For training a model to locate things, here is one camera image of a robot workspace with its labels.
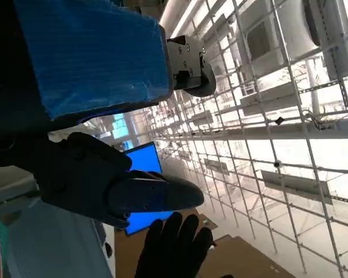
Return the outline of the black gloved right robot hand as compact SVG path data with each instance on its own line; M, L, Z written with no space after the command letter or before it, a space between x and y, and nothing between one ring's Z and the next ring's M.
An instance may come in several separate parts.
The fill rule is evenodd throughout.
M199 218L174 212L155 220L144 241L135 277L196 277L213 243L212 231Z

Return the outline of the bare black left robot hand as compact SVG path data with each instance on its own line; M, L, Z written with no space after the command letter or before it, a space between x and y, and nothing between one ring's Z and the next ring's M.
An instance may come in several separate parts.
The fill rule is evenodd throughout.
M151 17L109 1L0 1L0 167L30 172L47 204L119 228L131 213L202 205L193 183L133 170L91 135L48 134L215 89L203 43L168 39Z

